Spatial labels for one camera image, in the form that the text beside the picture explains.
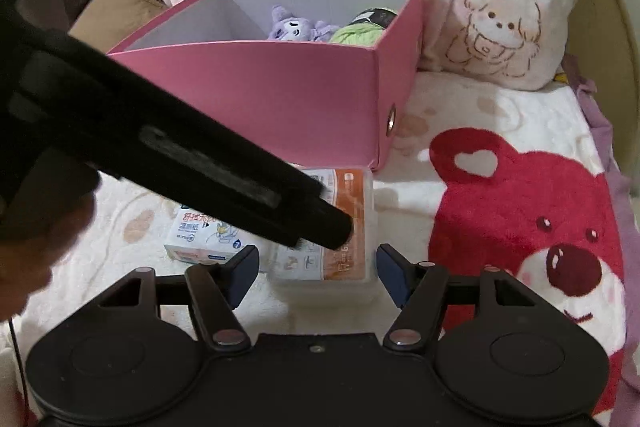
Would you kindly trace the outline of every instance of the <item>orange label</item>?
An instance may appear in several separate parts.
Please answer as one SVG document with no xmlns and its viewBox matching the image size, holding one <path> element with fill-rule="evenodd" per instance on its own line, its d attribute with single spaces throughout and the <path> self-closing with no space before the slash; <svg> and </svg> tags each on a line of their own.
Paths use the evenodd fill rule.
<svg viewBox="0 0 640 427">
<path fill-rule="evenodd" d="M 364 245 L 364 176 L 359 170 L 335 169 L 335 206 L 353 218 L 353 235 L 340 250 L 324 250 L 324 279 L 353 281 L 366 277 Z"/>
</svg>

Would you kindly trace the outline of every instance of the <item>wet wipes package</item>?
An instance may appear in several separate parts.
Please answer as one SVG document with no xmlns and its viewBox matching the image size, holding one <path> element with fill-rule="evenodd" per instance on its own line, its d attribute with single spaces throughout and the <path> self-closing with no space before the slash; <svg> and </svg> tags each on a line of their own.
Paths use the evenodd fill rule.
<svg viewBox="0 0 640 427">
<path fill-rule="evenodd" d="M 224 264 L 247 245 L 260 252 L 260 270 L 268 265 L 272 243 L 224 221 L 181 205 L 164 241 L 169 257 L 185 263 Z"/>
</svg>

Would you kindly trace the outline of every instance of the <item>metal grommet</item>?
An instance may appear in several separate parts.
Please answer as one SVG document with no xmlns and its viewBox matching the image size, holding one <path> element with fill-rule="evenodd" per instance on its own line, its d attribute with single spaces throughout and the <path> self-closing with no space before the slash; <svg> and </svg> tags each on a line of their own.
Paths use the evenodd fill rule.
<svg viewBox="0 0 640 427">
<path fill-rule="evenodd" d="M 389 117 L 386 119 L 386 135 L 389 136 L 396 126 L 396 104 L 391 106 Z"/>
<path fill-rule="evenodd" d="M 396 346 L 413 346 L 421 339 L 420 333 L 415 330 L 396 330 L 389 334 L 389 340 Z"/>
<path fill-rule="evenodd" d="M 220 330 L 213 334 L 213 341 L 219 346 L 237 346 L 244 338 L 244 333 L 239 330 Z"/>
</svg>

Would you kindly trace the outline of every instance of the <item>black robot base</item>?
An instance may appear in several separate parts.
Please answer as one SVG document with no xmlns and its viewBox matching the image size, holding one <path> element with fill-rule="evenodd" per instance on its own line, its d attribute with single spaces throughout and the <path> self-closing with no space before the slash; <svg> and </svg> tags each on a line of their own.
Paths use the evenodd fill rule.
<svg viewBox="0 0 640 427">
<path fill-rule="evenodd" d="M 603 349 L 503 271 L 452 276 L 390 245 L 380 279 L 399 308 L 372 333 L 265 335 L 232 309 L 258 271 L 246 247 L 224 266 L 156 277 L 142 267 L 46 334 L 26 374 L 41 426 L 595 427 Z M 187 305 L 198 340 L 159 318 Z M 450 305 L 476 317 L 438 340 Z"/>
</svg>

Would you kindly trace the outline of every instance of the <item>blanket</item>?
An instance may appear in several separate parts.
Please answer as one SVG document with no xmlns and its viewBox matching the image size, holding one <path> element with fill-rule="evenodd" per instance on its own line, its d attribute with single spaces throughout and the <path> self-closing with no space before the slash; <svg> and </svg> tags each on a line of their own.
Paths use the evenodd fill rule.
<svg viewBox="0 0 640 427">
<path fill-rule="evenodd" d="M 588 107 L 586 88 L 574 88 Z M 590 125 L 600 125 L 593 131 L 597 141 Z M 603 425 L 615 401 L 625 343 L 618 227 L 624 225 L 626 258 L 638 246 L 633 221 L 620 210 L 626 203 L 628 212 L 626 187 L 610 158 L 610 128 L 597 118 L 585 120 L 570 86 L 521 92 L 450 73 L 418 73 L 388 164 L 375 180 L 379 243 L 394 245 L 411 261 L 431 259 L 458 273 L 478 273 L 486 264 L 507 269 L 602 344 L 611 363 L 596 409 Z M 186 267 L 162 247 L 177 203 L 108 176 L 97 200 L 92 227 L 55 268 L 52 285 L 33 296 L 16 321 L 23 355 L 135 267 L 153 266 L 158 275 Z M 373 331 L 382 337 L 398 310 L 382 287 L 367 306 L 288 305 L 260 274 L 236 313 L 255 340 L 262 331 Z M 192 331 L 182 309 L 163 307 L 162 317 Z M 464 311 L 447 316 L 445 328 L 465 317 Z M 616 425 L 627 425 L 621 415 Z"/>
</svg>

